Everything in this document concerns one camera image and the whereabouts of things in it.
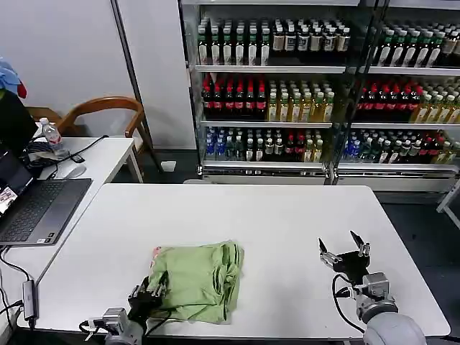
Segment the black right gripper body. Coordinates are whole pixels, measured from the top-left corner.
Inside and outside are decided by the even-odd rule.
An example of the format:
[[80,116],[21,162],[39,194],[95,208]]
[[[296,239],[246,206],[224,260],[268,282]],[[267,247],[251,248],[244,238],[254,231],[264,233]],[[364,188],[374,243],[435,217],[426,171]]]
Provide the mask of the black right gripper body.
[[370,264],[370,256],[359,256],[358,251],[338,254],[337,263],[333,263],[333,271],[343,273],[353,285],[362,285],[363,276],[368,275],[367,270]]

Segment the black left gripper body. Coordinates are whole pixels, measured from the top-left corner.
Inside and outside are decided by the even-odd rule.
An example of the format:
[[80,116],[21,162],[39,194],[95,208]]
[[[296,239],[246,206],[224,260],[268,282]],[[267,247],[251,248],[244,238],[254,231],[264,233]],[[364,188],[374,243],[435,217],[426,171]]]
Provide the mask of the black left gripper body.
[[162,305],[162,295],[146,291],[142,285],[137,285],[128,297],[130,311],[127,315],[130,321],[146,321],[154,309]]

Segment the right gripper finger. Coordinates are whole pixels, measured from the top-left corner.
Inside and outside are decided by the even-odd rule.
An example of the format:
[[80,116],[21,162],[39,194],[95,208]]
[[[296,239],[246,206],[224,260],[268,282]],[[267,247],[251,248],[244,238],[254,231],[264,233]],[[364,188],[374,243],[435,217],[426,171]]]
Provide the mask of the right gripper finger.
[[370,243],[364,242],[360,235],[356,234],[353,231],[350,231],[351,237],[354,240],[355,244],[358,247],[358,256],[359,257],[368,257],[370,253]]
[[319,243],[319,250],[320,250],[319,257],[322,263],[324,263],[328,267],[333,267],[334,265],[342,261],[342,258],[338,257],[337,255],[327,250],[321,238],[318,239],[318,243]]

